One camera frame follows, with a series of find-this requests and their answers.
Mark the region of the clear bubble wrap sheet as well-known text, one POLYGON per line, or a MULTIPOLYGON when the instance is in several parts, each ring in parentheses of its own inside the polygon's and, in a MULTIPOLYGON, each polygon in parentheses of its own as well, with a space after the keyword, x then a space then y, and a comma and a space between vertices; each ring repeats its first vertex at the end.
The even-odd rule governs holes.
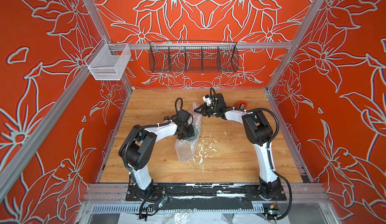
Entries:
POLYGON ((192 107, 188 110, 191 114, 188 119, 188 130, 193 134, 184 139, 177 139, 175 142, 175 151, 178 161, 181 163, 193 161, 195 158, 203 117, 200 113, 194 112, 199 107, 200 105, 197 102, 193 102, 192 107))

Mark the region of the green leaf pattern bowl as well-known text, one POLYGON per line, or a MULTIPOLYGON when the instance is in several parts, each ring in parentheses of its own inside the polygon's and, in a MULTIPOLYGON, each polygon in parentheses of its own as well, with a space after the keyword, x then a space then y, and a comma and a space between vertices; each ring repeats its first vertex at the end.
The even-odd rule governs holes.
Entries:
POLYGON ((185 131, 181 136, 181 140, 195 141, 199 137, 199 135, 200 135, 200 128, 195 124, 191 124, 185 128, 185 131))

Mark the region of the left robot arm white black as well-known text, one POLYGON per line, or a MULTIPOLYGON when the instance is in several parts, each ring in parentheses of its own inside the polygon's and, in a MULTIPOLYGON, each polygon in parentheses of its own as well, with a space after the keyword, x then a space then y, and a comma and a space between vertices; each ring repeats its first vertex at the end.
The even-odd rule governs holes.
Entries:
POLYGON ((162 123, 153 125, 135 125, 120 147, 119 156, 129 177, 133 181, 136 192, 143 200, 152 202, 151 197, 160 198, 160 193, 153 190, 153 179, 148 171, 148 162, 155 144, 167 137, 177 136, 186 140, 194 136, 194 117, 185 110, 179 110, 175 115, 166 116, 162 123))

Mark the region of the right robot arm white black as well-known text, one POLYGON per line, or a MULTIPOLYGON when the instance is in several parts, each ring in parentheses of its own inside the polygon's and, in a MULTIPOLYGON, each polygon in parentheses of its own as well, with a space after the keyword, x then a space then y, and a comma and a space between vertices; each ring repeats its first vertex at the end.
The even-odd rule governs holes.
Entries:
POLYGON ((291 185, 278 174, 274 166, 271 144, 279 133, 276 115, 266 108, 252 110, 226 105, 222 94, 209 94, 203 97, 204 103, 194 112, 202 116, 215 116, 224 120, 243 124, 247 139, 253 144, 259 162, 259 195, 264 200, 271 200, 280 193, 284 194, 281 179, 288 187, 289 201, 293 200, 291 185))

